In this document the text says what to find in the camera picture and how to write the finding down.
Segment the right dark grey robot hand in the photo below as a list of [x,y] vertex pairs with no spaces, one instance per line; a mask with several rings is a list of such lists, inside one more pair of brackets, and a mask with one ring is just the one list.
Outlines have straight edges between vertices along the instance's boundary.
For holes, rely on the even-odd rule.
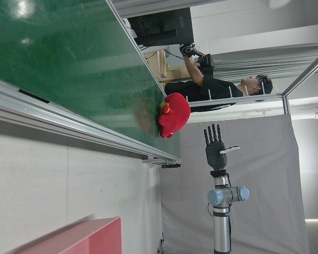
[[206,142],[206,157],[208,164],[214,169],[224,169],[227,165],[227,153],[238,150],[239,146],[226,148],[222,141],[220,125],[212,124],[204,129],[204,136]]

